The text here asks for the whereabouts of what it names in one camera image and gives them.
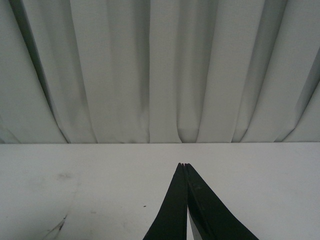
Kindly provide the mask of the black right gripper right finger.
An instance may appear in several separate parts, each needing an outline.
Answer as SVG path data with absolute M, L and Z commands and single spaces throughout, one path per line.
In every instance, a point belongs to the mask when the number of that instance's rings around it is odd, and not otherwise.
M 256 240 L 224 205 L 204 179 L 187 163 L 188 208 L 192 222 L 203 240 Z

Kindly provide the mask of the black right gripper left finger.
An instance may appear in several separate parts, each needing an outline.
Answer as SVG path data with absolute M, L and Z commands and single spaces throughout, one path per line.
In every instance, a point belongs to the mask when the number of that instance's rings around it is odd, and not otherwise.
M 188 185 L 185 166 L 176 167 L 164 200 L 145 240 L 185 240 L 187 238 Z

